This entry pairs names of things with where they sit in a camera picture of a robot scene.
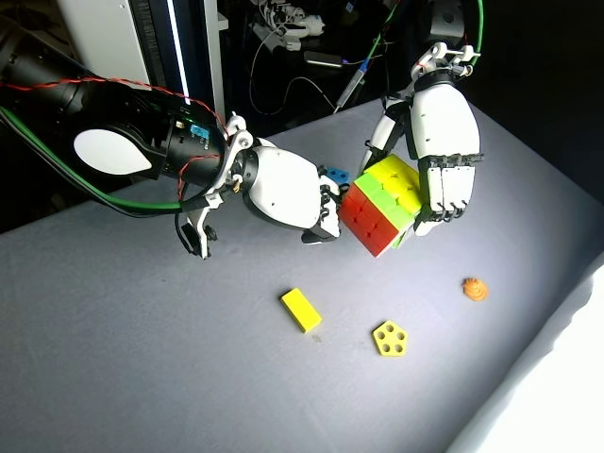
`orange object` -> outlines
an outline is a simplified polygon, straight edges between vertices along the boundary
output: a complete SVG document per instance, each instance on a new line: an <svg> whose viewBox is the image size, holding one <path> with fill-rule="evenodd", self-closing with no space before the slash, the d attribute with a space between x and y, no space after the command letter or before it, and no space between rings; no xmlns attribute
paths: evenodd
<svg viewBox="0 0 604 453"><path fill-rule="evenodd" d="M487 298L489 289L482 280L477 278L467 278L463 281L463 292L475 302L480 302Z"/></svg>

